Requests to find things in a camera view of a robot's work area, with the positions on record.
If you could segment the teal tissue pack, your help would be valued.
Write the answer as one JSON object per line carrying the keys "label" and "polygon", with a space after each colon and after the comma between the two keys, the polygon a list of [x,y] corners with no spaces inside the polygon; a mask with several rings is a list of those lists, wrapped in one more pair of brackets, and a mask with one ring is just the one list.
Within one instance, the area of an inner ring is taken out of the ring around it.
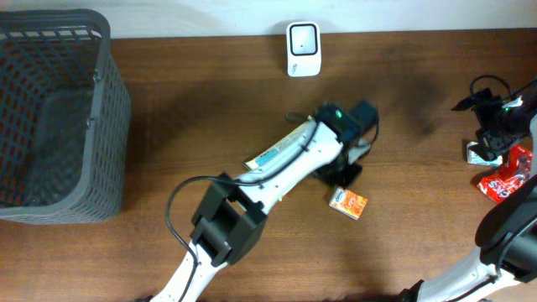
{"label": "teal tissue pack", "polygon": [[469,142],[467,144],[467,162],[469,164],[499,167],[503,163],[503,158],[501,156],[497,157],[496,159],[492,161],[487,161],[483,159],[475,151],[471,150],[471,147],[475,145],[477,145],[477,142]]}

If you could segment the red snack bag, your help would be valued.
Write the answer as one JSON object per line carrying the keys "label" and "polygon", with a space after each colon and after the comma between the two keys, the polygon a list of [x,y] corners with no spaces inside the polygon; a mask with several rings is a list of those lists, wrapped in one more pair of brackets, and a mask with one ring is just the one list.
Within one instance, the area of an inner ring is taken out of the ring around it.
{"label": "red snack bag", "polygon": [[477,188],[500,204],[529,180],[533,153],[519,144],[509,151],[508,161],[483,177]]}

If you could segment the cream noodle packet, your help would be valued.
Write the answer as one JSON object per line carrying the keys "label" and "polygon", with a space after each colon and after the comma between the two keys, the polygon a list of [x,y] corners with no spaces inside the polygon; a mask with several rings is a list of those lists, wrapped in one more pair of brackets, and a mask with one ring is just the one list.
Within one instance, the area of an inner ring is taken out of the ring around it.
{"label": "cream noodle packet", "polygon": [[289,154],[291,150],[293,156],[300,155],[309,150],[309,144],[317,128],[317,122],[312,116],[307,116],[305,120],[293,131],[281,138],[277,143],[263,151],[260,155],[244,163],[248,170],[261,169],[267,164],[274,162],[282,154]]}

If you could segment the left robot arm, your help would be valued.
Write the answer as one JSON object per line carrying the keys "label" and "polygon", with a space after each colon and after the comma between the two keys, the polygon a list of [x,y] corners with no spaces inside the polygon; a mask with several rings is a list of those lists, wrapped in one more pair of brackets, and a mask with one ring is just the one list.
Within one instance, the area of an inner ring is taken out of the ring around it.
{"label": "left robot arm", "polygon": [[308,176],[329,186],[350,187],[362,173],[357,160],[372,146],[363,140],[379,128],[378,109],[360,101],[346,111],[325,103],[266,151],[245,174],[209,176],[210,186],[191,219],[186,255],[154,301],[195,301],[214,276],[238,263],[258,242],[269,212]]}

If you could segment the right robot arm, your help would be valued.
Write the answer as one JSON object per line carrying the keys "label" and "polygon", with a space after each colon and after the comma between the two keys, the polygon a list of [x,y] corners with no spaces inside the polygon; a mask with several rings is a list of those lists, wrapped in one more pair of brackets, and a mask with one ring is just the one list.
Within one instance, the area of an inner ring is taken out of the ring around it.
{"label": "right robot arm", "polygon": [[[454,111],[471,109],[480,128],[470,150],[485,161],[508,154],[524,138],[536,137],[536,82],[507,96],[471,90]],[[420,280],[397,296],[404,302],[482,301],[490,294],[536,278],[536,165],[528,179],[482,219],[475,248],[442,275]]]}

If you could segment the orange tissue pack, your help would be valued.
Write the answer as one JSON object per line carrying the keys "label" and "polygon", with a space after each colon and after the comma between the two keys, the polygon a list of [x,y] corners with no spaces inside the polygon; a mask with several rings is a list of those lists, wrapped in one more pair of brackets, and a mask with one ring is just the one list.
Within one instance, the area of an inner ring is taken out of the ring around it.
{"label": "orange tissue pack", "polygon": [[342,214],[357,220],[368,202],[368,199],[351,190],[336,187],[329,200],[329,206]]}

